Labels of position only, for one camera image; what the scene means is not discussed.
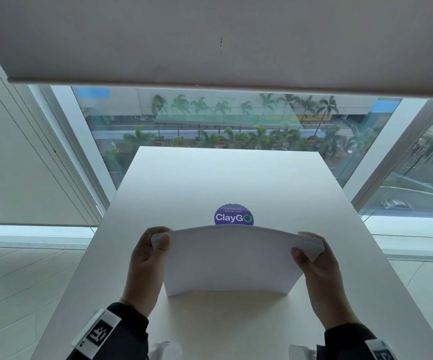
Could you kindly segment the round purple sticker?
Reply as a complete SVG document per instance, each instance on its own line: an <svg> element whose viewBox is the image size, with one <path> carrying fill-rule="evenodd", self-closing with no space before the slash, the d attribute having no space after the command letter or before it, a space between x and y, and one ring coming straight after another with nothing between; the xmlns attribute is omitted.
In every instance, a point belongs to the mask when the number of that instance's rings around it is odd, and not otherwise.
<svg viewBox="0 0 433 360"><path fill-rule="evenodd" d="M240 204L225 204L219 207L214 214L215 225L253 226L254 222L254 215Z"/></svg>

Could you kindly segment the white window frame post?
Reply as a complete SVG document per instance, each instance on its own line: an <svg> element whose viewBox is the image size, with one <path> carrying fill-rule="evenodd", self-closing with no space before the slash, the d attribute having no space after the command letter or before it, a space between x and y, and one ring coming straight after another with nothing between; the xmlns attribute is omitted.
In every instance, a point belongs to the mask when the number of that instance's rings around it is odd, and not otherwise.
<svg viewBox="0 0 433 360"><path fill-rule="evenodd" d="M37 84L28 88L104 217L117 189L73 89Z"/></svg>
<svg viewBox="0 0 433 360"><path fill-rule="evenodd" d="M357 212L432 123L433 99L402 99L343 187Z"/></svg>

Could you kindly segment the wide grey roller blind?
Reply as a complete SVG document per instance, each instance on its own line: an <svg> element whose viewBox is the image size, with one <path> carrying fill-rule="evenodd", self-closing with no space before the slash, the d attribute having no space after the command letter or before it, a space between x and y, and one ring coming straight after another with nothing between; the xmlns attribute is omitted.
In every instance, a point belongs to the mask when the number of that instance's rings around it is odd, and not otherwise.
<svg viewBox="0 0 433 360"><path fill-rule="evenodd" d="M12 83L433 98L433 0L0 0Z"/></svg>

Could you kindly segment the white wristband with black marker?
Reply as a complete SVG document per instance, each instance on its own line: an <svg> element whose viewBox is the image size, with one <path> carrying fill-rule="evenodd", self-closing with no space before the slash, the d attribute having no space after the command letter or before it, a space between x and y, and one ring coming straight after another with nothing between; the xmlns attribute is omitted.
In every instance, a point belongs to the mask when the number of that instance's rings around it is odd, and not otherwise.
<svg viewBox="0 0 433 360"><path fill-rule="evenodd" d="M365 345L374 360L397 360L393 351L385 341L379 339L369 339L365 341Z"/></svg>
<svg viewBox="0 0 433 360"><path fill-rule="evenodd" d="M108 309L98 309L71 342L72 348L92 359L120 322Z"/></svg>

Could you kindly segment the person's right hand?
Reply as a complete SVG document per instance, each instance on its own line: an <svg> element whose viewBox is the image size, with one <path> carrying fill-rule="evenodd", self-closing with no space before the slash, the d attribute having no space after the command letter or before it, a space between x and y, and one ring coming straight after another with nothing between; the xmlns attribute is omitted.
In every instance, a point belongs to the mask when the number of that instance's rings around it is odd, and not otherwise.
<svg viewBox="0 0 433 360"><path fill-rule="evenodd" d="M311 261L312 275L304 275L311 307L325 330L345 324L360 324L346 296L339 263L324 237L312 232L301 236L321 240L323 252Z"/></svg>

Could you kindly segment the row of palm trees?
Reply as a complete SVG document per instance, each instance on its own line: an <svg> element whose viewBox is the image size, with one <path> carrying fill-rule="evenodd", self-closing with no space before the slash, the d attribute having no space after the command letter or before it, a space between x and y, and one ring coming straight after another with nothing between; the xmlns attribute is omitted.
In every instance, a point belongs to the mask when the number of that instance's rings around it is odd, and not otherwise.
<svg viewBox="0 0 433 360"><path fill-rule="evenodd" d="M153 115L127 116L126 125L124 117L105 116L92 137L112 173L126 171L143 146L317 152L335 169L362 156L389 116L379 99L355 106L352 98L262 93L257 101L263 105L223 101L211 110L206 97L181 94L171 111L157 95Z"/></svg>

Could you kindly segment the person's right forearm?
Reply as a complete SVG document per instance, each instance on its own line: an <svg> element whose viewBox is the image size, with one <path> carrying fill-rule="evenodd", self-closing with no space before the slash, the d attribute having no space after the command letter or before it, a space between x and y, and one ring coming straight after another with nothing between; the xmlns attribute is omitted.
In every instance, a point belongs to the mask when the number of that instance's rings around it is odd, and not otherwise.
<svg viewBox="0 0 433 360"><path fill-rule="evenodd" d="M344 324L324 333L324 345L317 345L316 360L374 360L365 341L377 339L363 324Z"/></svg>

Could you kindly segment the stack of white paper sheets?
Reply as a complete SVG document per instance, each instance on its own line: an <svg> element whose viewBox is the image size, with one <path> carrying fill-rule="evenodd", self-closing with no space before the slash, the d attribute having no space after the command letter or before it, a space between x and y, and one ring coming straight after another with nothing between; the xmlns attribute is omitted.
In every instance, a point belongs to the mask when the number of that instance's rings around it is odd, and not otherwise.
<svg viewBox="0 0 433 360"><path fill-rule="evenodd" d="M320 239L252 225L209 225L169 232L163 285L168 297L196 291L265 291L288 295L303 275L292 258L314 261Z"/></svg>

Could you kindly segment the person's left hand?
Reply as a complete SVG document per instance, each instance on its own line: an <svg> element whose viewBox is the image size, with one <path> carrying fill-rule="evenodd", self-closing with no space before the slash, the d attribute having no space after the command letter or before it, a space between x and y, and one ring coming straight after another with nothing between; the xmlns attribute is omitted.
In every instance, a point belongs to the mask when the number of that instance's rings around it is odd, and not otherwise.
<svg viewBox="0 0 433 360"><path fill-rule="evenodd" d="M171 231L172 229L165 226L148 228L140 237L130 257L120 301L135 308L145 317L149 317L158 301L163 286L166 261L153 259L152 236Z"/></svg>

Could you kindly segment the person's left forearm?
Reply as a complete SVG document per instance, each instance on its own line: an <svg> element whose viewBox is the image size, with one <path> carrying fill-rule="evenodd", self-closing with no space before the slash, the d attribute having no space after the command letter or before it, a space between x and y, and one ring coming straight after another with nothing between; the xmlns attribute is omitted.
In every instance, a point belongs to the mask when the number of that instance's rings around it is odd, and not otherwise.
<svg viewBox="0 0 433 360"><path fill-rule="evenodd" d="M106 309L121 318L93 358L72 349L66 360L149 360L149 321L130 305L115 302Z"/></svg>

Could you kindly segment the narrow white roller blind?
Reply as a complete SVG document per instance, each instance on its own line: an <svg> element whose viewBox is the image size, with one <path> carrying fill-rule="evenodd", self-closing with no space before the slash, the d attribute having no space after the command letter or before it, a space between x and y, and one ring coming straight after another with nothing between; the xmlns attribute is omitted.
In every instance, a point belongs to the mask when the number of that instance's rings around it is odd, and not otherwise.
<svg viewBox="0 0 433 360"><path fill-rule="evenodd" d="M0 65L0 225L96 227L90 193L26 84Z"/></svg>

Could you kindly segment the grey building outside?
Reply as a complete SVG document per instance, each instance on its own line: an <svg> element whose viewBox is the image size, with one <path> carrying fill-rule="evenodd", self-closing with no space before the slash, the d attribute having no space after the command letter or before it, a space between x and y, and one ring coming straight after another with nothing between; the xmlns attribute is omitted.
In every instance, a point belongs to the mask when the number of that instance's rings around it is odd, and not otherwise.
<svg viewBox="0 0 433 360"><path fill-rule="evenodd" d="M376 96L282 94L72 86L87 121L162 123L318 124L335 116L392 114L401 99Z"/></svg>

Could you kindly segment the silver car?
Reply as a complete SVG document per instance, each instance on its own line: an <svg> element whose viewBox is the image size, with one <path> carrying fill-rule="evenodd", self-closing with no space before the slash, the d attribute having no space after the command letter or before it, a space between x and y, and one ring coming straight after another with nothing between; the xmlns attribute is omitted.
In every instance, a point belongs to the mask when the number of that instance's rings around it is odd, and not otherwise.
<svg viewBox="0 0 433 360"><path fill-rule="evenodd" d="M413 207L406 200L384 199L381 201L382 207L388 210L413 210Z"/></svg>

